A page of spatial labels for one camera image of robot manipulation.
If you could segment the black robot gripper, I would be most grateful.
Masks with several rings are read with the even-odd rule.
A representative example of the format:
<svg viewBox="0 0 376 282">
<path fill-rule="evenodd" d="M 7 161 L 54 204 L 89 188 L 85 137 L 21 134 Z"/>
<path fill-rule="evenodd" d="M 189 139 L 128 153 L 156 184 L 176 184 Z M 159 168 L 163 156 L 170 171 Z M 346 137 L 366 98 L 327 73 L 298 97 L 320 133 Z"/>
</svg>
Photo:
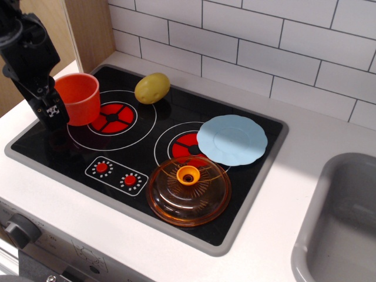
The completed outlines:
<svg viewBox="0 0 376 282">
<path fill-rule="evenodd" d="M 41 124 L 50 131 L 66 126 L 70 118 L 50 76 L 60 57 L 35 14 L 1 16 L 1 56 L 4 75 L 32 95 L 28 104 Z"/>
</svg>

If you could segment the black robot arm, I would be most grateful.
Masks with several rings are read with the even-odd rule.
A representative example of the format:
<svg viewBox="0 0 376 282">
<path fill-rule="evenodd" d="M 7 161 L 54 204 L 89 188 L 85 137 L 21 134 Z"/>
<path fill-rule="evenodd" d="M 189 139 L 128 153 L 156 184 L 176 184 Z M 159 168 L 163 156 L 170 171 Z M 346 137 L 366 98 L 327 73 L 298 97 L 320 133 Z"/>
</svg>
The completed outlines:
<svg viewBox="0 0 376 282">
<path fill-rule="evenodd" d="M 1 1 L 1 56 L 2 73 L 42 125 L 50 131 L 66 126 L 69 115 L 51 77 L 61 59 L 41 20 L 23 13 L 19 1 Z"/>
</svg>

